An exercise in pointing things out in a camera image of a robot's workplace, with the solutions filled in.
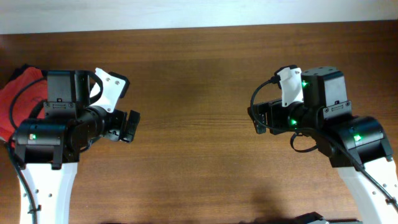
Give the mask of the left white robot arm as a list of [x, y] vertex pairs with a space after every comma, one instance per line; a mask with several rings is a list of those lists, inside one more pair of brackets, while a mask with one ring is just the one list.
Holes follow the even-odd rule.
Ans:
[[80, 154], [100, 138], [132, 142], [140, 118], [136, 111], [109, 113], [91, 106], [71, 117], [58, 114], [23, 121], [15, 136], [20, 222], [68, 223]]

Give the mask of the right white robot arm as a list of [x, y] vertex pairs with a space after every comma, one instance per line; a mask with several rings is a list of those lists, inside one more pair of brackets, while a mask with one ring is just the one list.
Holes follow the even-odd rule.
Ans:
[[314, 139], [314, 148], [329, 158], [351, 192], [363, 223], [397, 223], [396, 163], [376, 119], [353, 116], [348, 100], [251, 102], [248, 113], [259, 134], [268, 129]]

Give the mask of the orange McKinney Boyd soccer t-shirt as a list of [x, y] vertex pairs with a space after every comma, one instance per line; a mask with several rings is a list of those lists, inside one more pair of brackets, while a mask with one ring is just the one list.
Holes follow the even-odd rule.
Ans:
[[[1, 140], [7, 141], [14, 132], [14, 127], [9, 120], [9, 108], [16, 94], [31, 80], [23, 80], [19, 77], [17, 80], [8, 81], [1, 89]], [[47, 82], [45, 80], [38, 82], [24, 91], [16, 100], [13, 108], [13, 120], [16, 126], [29, 117], [34, 107], [42, 100], [47, 99]]]

